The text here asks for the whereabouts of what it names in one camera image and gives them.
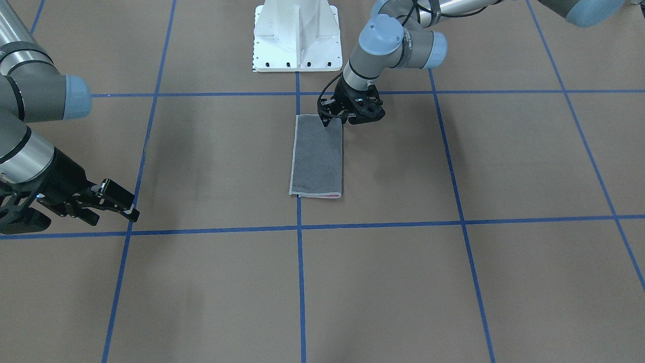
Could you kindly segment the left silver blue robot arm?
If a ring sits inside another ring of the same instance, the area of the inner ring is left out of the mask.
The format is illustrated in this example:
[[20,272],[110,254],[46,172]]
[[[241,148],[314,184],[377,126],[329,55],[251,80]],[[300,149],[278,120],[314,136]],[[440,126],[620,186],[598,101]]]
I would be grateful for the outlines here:
[[432,69],[447,55],[445,35],[431,27],[443,19],[480,14],[496,1],[376,1],[356,46],[316,106],[322,125],[372,123],[385,117],[377,80],[386,69]]

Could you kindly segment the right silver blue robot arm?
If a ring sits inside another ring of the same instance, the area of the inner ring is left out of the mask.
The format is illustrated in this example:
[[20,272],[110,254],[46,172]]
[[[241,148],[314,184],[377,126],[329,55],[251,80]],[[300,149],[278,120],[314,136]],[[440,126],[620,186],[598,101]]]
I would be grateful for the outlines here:
[[89,115],[87,83],[58,71],[7,1],[1,2],[1,33],[2,234],[48,229],[50,218],[34,202],[92,226],[99,221],[97,210],[136,222],[140,214],[132,193],[108,178],[92,183],[78,163],[30,128]]

